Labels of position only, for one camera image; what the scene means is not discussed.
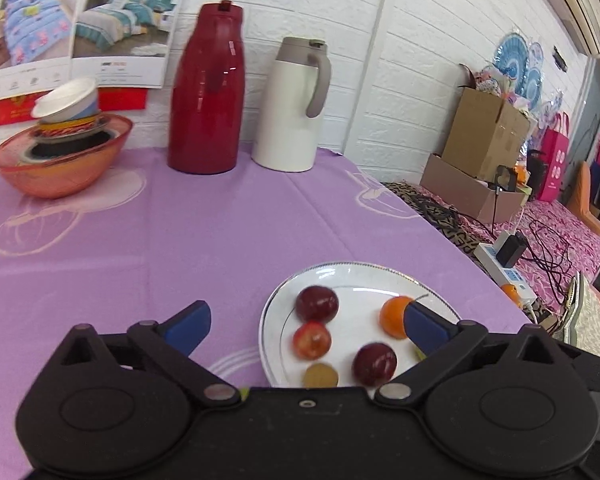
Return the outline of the orange with green leaf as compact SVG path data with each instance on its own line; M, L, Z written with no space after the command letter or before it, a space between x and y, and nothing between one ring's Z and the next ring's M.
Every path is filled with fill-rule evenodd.
M416 298L396 296L388 299L382 305L378 314L380 328L394 339L406 339L407 332L404 324L406 311L411 304L422 298L425 298L425 295Z

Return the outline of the dark red plum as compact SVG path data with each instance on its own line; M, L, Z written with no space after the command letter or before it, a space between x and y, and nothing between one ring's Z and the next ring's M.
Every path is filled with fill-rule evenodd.
M392 378L397 365L396 352L388 344L371 342L356 352L352 374L362 386L377 388Z
M338 313L339 299L332 289L313 285L302 289L294 302L302 322L329 323Z

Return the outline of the brown kiwi longan fruit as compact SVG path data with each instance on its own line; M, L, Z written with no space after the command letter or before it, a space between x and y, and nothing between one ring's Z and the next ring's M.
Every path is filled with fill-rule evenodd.
M338 372L326 363L310 365L302 376L302 386L304 388L335 388L338 384Z

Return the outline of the small red peach apple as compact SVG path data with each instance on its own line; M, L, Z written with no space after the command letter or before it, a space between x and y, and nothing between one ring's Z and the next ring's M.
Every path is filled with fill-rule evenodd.
M315 361L326 356L332 348L332 336L325 325L319 322L306 322L294 332L292 348L299 359Z

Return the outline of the white porcelain plate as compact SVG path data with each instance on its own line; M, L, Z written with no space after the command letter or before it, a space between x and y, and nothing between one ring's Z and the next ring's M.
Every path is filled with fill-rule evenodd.
M273 387L300 388L303 375L311 365L294 353L292 336L302 325L294 313L294 302L302 289L312 285L332 289L339 299L338 313L327 324L332 346L321 361L336 370L340 387L356 384L352 361L364 344L388 344L398 358L398 375L419 363L418 349L410 340L393 338L380 327L378 316L387 300L409 296L451 323L460 320L457 312L436 292L398 271L362 262L311 266L280 283L261 313L260 358Z

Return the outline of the white power strip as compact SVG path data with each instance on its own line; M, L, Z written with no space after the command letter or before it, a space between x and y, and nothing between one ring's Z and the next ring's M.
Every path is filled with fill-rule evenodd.
M494 243L480 243L474 250L474 256L498 287L506 289L507 286L513 286L518 295L518 304L521 307L531 307L538 296L516 266L504 257L501 257L504 261L501 263L498 256L511 237L516 235L509 231L502 231Z

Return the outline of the black power adapter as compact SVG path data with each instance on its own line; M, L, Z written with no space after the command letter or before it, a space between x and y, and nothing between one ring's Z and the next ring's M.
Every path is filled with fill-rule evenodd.
M501 232L496 241L496 261L505 269L512 268L529 247L527 237L521 232Z

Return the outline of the brown cardboard box lower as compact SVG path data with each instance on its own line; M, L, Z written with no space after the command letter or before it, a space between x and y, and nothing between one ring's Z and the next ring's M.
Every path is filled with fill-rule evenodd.
M484 224L509 222L521 210L526 197L521 192L495 192L435 154L429 156L419 185Z

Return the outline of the brown cardboard box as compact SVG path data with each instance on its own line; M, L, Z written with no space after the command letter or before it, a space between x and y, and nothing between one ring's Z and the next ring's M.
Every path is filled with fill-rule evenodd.
M498 166L513 168L530 122L512 104L465 88L441 158L469 177L493 182Z
M521 210L526 197L521 192L495 192L435 154L429 156L419 185L484 224L509 222Z

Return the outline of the pink gift bag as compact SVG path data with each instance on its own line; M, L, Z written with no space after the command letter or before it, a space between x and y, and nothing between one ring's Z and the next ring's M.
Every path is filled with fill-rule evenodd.
M552 202L558 197L566 168L569 129L568 114L559 112L542 137L540 159L546 165L546 171L536 198L543 202Z

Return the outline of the orange glass bowl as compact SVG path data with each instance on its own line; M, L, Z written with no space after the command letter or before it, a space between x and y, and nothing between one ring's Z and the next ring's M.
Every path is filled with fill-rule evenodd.
M114 163L133 128L131 119L102 116L91 133L45 143L27 128L0 144L0 176L36 198L61 198L83 191Z

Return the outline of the brown cardboard box upper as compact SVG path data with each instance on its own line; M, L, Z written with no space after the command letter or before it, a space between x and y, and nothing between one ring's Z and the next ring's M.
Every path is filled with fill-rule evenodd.
M530 122L512 104L465 88L441 158L469 177L493 182L498 166L513 168Z

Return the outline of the red thermos jug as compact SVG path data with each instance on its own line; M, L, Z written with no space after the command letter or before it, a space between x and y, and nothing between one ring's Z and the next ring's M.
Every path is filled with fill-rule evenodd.
M174 170L222 174L236 166L246 86L243 17L230 0L200 8L172 91L168 165Z

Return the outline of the blue patterned plates decoration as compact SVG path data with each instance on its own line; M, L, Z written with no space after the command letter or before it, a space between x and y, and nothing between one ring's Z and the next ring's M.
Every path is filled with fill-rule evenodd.
M493 65L509 76L516 95L528 101L529 110L537 108L542 98L543 63L542 46L528 42L518 32L504 36L493 57Z

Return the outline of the bedding wall calendar poster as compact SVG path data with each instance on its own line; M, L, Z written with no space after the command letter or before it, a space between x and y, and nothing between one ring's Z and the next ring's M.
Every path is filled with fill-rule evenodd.
M81 77L99 106L142 110L163 85L180 0L0 0L0 126Z

